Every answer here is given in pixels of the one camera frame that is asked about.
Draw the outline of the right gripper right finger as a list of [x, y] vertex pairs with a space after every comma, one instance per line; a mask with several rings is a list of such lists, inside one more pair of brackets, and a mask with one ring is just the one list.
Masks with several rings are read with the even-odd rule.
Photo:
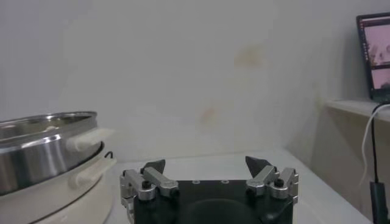
[[254, 196], [268, 194], [276, 200], [291, 198], [293, 203], [298, 202], [299, 174], [296, 169], [287, 167], [279, 171], [269, 161], [252, 156], [246, 156], [245, 162], [252, 176], [246, 181], [246, 188]]

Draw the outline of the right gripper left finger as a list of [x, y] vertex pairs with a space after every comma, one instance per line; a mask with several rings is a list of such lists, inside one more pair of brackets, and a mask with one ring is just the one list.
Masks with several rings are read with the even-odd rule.
[[124, 170], [120, 176], [121, 204], [128, 213], [134, 210], [134, 202], [149, 203], [158, 196], [175, 198], [179, 195], [179, 182], [163, 175], [164, 159], [146, 163], [140, 171]]

